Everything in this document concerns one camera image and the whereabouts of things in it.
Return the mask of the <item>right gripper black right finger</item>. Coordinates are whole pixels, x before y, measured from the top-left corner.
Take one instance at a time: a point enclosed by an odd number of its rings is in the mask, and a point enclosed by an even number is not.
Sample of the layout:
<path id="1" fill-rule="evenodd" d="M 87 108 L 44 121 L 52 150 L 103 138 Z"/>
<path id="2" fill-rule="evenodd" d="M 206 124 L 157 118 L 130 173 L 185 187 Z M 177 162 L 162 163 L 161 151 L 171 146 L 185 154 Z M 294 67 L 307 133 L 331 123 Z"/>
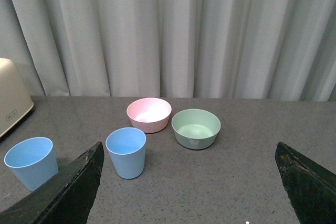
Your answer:
<path id="1" fill-rule="evenodd" d="M 300 223 L 335 223 L 335 174 L 279 142 L 275 161 Z"/>

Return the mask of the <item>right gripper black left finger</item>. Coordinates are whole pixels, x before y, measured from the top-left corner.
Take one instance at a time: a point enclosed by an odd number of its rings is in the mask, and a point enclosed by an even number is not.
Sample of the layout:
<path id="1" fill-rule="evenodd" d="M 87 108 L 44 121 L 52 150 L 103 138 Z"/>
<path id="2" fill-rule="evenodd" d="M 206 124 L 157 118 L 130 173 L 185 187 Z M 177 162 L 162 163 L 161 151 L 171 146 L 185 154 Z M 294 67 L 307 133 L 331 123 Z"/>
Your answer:
<path id="1" fill-rule="evenodd" d="M 1 212 L 1 223 L 86 223 L 100 185 L 104 150 L 97 142 L 28 196 Z"/>

